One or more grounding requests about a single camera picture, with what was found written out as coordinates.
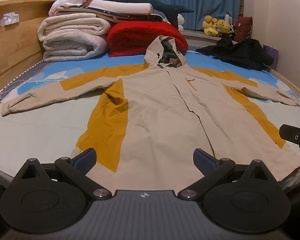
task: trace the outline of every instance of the circular pad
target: circular pad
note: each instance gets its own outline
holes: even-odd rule
[[[87,206],[84,194],[59,181],[22,179],[0,199],[0,214],[13,228],[31,234],[59,231],[75,223]]]
[[[284,223],[290,202],[279,186],[253,179],[216,186],[205,195],[203,208],[213,222],[228,230],[261,234]]]

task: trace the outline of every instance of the stuffed shark toy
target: stuffed shark toy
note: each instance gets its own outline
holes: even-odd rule
[[[166,16],[167,20],[178,29],[178,14],[179,13],[191,13],[193,10],[179,6],[179,5],[171,5],[160,2],[159,0],[108,0],[114,2],[129,2],[129,3],[150,3],[152,7],[159,11],[163,12]]]

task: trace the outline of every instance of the jacket sleeve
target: jacket sleeve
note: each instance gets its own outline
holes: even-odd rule
[[[115,78],[101,77],[92,82],[65,90],[60,81],[50,83],[44,87],[31,90],[15,99],[2,104],[1,115],[5,116],[13,112],[30,110],[36,107],[66,101],[83,95],[89,91],[106,88],[115,82]]]
[[[31,90],[2,104],[1,115],[30,110],[55,102],[66,101],[98,88],[108,88],[122,76],[129,76],[149,67],[148,63],[103,67],[69,79]]]
[[[237,91],[243,93],[246,96],[269,99],[274,102],[281,102],[289,106],[300,106],[299,100],[293,95],[277,89],[272,86],[257,84],[257,86],[251,86],[239,81],[222,80],[222,83],[226,86],[235,88]]]
[[[275,102],[282,102],[290,106],[300,106],[299,100],[294,96],[275,87],[263,85],[247,78],[243,78],[229,70],[221,72],[198,67],[192,67],[192,69],[200,73],[204,73],[212,79],[216,78],[218,79],[218,82],[221,82],[226,86],[233,87],[246,96],[269,99]]]

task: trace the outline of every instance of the purple box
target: purple box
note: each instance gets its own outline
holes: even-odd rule
[[[263,45],[263,50],[266,52],[266,54],[268,54],[274,58],[273,64],[269,67],[275,70],[277,67],[277,63],[278,63],[279,51],[277,49],[267,46],[267,45]]]

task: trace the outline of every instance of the white wall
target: white wall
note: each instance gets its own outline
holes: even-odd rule
[[[277,71],[300,88],[300,0],[245,0],[252,38],[279,50]]]

